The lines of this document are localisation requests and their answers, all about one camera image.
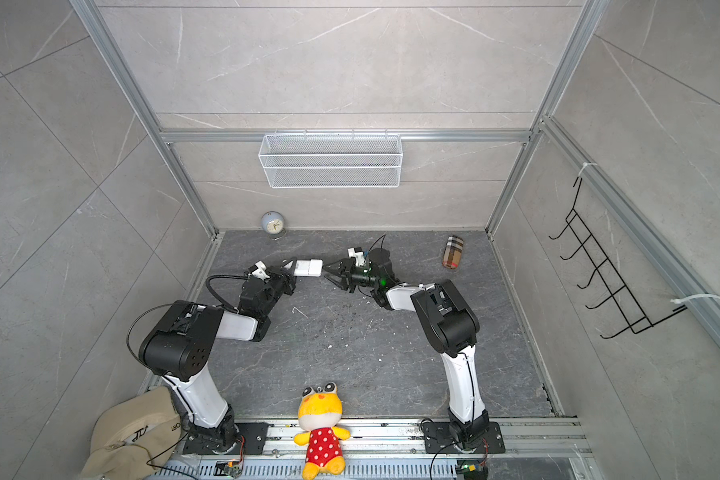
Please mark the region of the black wall hook rack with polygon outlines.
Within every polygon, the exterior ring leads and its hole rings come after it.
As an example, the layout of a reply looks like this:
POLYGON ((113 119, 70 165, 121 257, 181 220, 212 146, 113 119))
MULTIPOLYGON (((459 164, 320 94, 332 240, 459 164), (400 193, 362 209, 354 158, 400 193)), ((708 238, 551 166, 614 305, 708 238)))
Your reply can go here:
POLYGON ((600 338, 603 340, 612 340, 624 333, 638 335, 681 313, 685 313, 688 307, 680 304, 679 306, 675 306, 668 315, 660 319, 653 320, 648 315, 622 276, 619 267, 611 259, 601 242, 595 236, 594 231, 587 225, 578 210, 577 203, 581 194, 582 185, 583 180, 581 178, 574 180, 572 185, 574 197, 571 207, 564 217, 563 228, 556 235, 549 235, 548 238, 551 241, 558 241, 570 237, 575 241, 575 247, 569 254, 559 255, 561 261, 570 261, 580 254, 586 258, 590 274, 584 283, 576 284, 579 290, 585 291, 595 281, 598 281, 607 292, 598 303, 586 304, 585 309, 595 311, 607 304, 612 304, 616 308, 623 327, 611 334, 601 333, 600 338))

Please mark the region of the plaid cylindrical can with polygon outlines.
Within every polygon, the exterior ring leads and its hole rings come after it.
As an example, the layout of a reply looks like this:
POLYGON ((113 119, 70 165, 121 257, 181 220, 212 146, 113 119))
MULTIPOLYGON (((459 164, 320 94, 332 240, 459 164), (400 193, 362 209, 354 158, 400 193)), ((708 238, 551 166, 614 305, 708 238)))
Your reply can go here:
POLYGON ((446 241, 442 265, 448 269, 457 269, 461 263, 464 249, 464 240, 456 235, 451 235, 446 241))

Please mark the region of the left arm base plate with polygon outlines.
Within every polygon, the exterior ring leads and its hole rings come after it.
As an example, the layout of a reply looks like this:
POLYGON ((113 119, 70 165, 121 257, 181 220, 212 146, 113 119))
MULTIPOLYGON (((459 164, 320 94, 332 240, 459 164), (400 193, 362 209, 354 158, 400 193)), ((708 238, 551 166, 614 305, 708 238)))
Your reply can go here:
POLYGON ((216 428, 190 427, 183 454, 260 455, 264 450, 269 424, 264 422, 227 423, 216 428))

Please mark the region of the aluminium rail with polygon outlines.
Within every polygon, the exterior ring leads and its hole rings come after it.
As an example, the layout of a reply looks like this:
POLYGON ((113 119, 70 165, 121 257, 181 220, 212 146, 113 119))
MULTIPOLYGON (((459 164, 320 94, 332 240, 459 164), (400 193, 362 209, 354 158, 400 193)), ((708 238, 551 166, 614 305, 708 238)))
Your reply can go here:
MULTIPOLYGON (((445 456, 506 458, 591 458, 592 448, 575 418, 497 418, 493 436, 477 446, 459 451, 450 447, 445 456)), ((421 425, 415 418, 345 419, 341 426, 351 433, 342 442, 347 459, 423 458, 433 455, 452 437, 447 422, 421 425)), ((294 443, 301 432, 294 419, 239 420, 244 436, 244 458, 302 459, 305 448, 294 443)))

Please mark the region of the small round clock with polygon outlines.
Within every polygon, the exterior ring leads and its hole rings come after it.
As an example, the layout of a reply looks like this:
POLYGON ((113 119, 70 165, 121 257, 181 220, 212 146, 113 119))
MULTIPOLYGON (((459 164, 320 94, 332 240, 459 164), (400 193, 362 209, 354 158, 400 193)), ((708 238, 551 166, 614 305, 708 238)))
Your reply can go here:
POLYGON ((261 224, 270 237, 277 238, 285 234, 285 219, 279 212, 266 212, 261 218, 261 224))

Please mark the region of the yellow frog plush toy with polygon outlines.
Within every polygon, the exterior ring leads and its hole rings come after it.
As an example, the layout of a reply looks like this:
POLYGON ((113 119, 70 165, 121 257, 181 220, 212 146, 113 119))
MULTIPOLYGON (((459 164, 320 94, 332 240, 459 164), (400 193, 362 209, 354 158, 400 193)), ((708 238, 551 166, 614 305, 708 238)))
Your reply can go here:
POLYGON ((302 433, 294 436, 294 443, 306 447, 302 478, 313 480, 321 473, 340 475, 346 468, 341 441, 351 437, 339 426, 343 405, 337 394, 337 384, 307 386, 302 392, 298 410, 298 424, 302 433))

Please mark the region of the beige cap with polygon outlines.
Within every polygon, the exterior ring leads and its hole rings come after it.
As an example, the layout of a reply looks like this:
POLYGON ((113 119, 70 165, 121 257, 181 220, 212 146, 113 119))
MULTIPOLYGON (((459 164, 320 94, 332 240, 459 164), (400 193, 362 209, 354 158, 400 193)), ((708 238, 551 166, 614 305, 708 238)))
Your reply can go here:
POLYGON ((125 401, 97 420, 81 476, 144 479, 167 462, 182 433, 168 388, 125 401))

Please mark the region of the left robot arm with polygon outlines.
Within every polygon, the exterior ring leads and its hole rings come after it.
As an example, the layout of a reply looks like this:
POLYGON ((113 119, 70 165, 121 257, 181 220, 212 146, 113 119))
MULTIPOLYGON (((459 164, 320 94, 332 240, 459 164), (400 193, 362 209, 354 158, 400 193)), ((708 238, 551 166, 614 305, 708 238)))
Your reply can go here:
POLYGON ((276 303, 295 291, 296 264, 294 258, 277 267, 258 262, 243 274, 208 276, 205 288, 218 303, 169 304, 135 354, 183 403, 189 414, 189 435, 206 449, 226 452, 239 437, 233 408, 207 367, 213 345, 218 339, 263 340, 276 303))

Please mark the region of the white remote control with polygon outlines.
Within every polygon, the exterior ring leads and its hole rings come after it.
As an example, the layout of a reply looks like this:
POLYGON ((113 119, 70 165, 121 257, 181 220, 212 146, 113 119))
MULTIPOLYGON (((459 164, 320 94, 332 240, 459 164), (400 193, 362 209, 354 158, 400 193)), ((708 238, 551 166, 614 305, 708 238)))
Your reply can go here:
POLYGON ((320 277, 323 261, 320 259, 297 260, 293 269, 296 277, 320 277))

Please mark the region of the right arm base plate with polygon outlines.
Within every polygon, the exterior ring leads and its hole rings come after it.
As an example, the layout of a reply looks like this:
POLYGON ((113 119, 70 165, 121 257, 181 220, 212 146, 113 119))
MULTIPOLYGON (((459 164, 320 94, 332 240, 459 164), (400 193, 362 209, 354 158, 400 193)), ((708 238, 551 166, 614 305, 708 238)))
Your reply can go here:
POLYGON ((460 429, 456 422, 424 419, 419 423, 428 454, 504 454, 506 446, 500 426, 489 422, 476 431, 460 429))

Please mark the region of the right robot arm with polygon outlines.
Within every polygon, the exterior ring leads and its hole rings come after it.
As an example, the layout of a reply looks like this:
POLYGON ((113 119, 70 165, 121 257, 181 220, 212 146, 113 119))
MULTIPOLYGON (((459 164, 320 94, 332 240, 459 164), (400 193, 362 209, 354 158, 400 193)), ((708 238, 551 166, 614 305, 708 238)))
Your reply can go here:
POLYGON ((417 314, 429 344, 440 354, 449 389, 449 430, 458 446, 486 432, 490 417, 480 395, 475 368, 480 325, 473 310, 450 280, 428 284, 400 281, 390 252, 351 248, 348 256, 323 266, 327 280, 349 293, 368 288, 377 305, 417 314))

